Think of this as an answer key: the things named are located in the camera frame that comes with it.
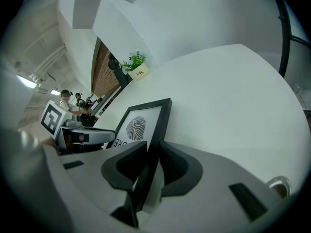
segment ceiling light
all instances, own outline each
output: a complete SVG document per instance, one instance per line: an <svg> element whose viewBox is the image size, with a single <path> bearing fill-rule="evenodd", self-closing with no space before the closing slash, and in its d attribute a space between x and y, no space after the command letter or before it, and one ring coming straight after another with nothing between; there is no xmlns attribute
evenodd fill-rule
<svg viewBox="0 0 311 233"><path fill-rule="evenodd" d="M29 81L29 80L27 80L27 79L25 79L25 78L23 78L23 77L21 77L21 76L19 76L19 75L16 75L16 77L18 77L18 79L25 85L25 86L27 86L27 87L30 87L30 88L35 88L36 87L36 83L34 83L34 82L31 82L31 81Z"/></svg>
<svg viewBox="0 0 311 233"><path fill-rule="evenodd" d="M55 91L55 90L52 90L52 91L51 91L51 94L54 94L54 95L60 95L60 92Z"/></svg>

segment white flower pot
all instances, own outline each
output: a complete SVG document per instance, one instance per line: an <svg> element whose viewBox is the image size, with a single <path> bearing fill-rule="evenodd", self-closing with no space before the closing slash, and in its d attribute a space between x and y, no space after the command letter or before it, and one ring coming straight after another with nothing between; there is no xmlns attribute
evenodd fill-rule
<svg viewBox="0 0 311 233"><path fill-rule="evenodd" d="M135 70L130 71L128 73L133 80L140 80L149 73L149 67L145 63L142 63Z"/></svg>

